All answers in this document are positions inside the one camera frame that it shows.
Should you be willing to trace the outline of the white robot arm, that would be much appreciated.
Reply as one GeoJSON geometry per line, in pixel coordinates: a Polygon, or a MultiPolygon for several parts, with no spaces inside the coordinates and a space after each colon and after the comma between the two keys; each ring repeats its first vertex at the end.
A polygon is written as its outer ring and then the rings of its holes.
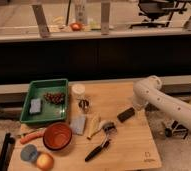
{"type": "Polygon", "coordinates": [[[132,95],[134,109],[140,111],[150,103],[191,131],[191,104],[161,92],[161,88],[162,81],[155,75],[135,82],[132,95]]]}

